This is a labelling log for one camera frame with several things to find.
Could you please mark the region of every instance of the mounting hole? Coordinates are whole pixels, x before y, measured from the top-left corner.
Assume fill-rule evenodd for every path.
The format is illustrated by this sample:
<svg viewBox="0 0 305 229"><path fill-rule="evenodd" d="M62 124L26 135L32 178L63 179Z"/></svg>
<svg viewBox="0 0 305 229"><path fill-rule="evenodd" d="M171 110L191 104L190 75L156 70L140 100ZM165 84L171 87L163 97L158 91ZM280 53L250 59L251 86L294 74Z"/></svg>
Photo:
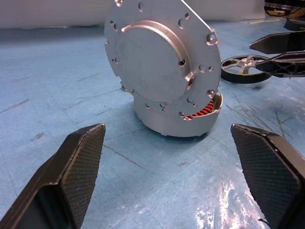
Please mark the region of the mounting hole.
<svg viewBox="0 0 305 229"><path fill-rule="evenodd" d="M114 0L114 2L118 7L121 7L123 5L123 0Z"/></svg>
<svg viewBox="0 0 305 229"><path fill-rule="evenodd" d="M205 38L205 43L206 43L207 45L215 45L215 44L218 43L218 40L217 40L216 35L215 35L214 32L213 32L213 33L210 33L210 34L208 34L208 35L206 36L206 38Z"/></svg>
<svg viewBox="0 0 305 229"><path fill-rule="evenodd" d="M206 94L207 94L207 96L208 96L209 98L213 99L213 97L214 97L214 95L215 95L215 91L213 91L213 90L208 90Z"/></svg>
<svg viewBox="0 0 305 229"><path fill-rule="evenodd" d="M184 67L186 65L185 60L181 60L178 62L179 67Z"/></svg>
<svg viewBox="0 0 305 229"><path fill-rule="evenodd" d="M140 1L139 4L138 4L139 11L143 12L144 11L144 7L145 7L144 2Z"/></svg>
<svg viewBox="0 0 305 229"><path fill-rule="evenodd" d="M119 31L119 26L117 24L114 24L113 27L116 31Z"/></svg>
<svg viewBox="0 0 305 229"><path fill-rule="evenodd" d="M201 71L202 73L206 73L208 71L208 69L203 64L200 64L199 71Z"/></svg>
<svg viewBox="0 0 305 229"><path fill-rule="evenodd" d="M190 104L193 103L193 101L192 101L190 98L187 98L186 100L187 100L187 102L190 103Z"/></svg>
<svg viewBox="0 0 305 229"><path fill-rule="evenodd" d="M167 106L167 103L160 103L161 108L165 108Z"/></svg>
<svg viewBox="0 0 305 229"><path fill-rule="evenodd" d="M180 29L184 29L185 28L185 20L183 18L181 18L178 21L178 25L179 25Z"/></svg>

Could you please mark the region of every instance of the black wheel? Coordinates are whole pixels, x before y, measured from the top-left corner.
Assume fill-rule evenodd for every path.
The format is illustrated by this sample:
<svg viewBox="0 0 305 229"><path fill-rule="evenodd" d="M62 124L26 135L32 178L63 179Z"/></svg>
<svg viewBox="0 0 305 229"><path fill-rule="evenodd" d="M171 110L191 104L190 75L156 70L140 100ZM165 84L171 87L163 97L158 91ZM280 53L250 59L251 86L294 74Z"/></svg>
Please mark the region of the black wheel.
<svg viewBox="0 0 305 229"><path fill-rule="evenodd" d="M221 63L221 78L232 83L258 83L271 75L255 69L258 62L267 60L258 55L234 56Z"/></svg>

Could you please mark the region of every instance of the circular metal disc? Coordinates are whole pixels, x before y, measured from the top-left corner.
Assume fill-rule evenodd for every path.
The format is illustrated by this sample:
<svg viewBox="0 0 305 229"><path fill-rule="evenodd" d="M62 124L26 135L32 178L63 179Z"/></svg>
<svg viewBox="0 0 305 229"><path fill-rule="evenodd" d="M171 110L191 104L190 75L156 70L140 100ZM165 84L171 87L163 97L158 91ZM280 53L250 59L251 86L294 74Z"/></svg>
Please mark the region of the circular metal disc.
<svg viewBox="0 0 305 229"><path fill-rule="evenodd" d="M258 73L250 73L251 68L255 68L256 63L267 60L267 57L259 55L234 56L221 63L221 78L232 83L258 83L269 79L271 75L256 70Z"/></svg>
<svg viewBox="0 0 305 229"><path fill-rule="evenodd" d="M151 112L192 115L216 94L217 35L184 1L116 0L105 35L115 75Z"/></svg>

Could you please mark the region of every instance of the robot part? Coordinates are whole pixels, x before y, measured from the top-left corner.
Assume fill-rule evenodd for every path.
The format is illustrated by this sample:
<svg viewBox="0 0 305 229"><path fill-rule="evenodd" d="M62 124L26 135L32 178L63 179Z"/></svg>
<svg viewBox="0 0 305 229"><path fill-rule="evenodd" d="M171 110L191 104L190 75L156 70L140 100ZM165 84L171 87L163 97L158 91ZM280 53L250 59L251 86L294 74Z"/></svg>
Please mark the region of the robot part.
<svg viewBox="0 0 305 229"><path fill-rule="evenodd" d="M111 67L146 126L179 137L214 126L223 103L218 38L183 0L115 0L105 35Z"/></svg>

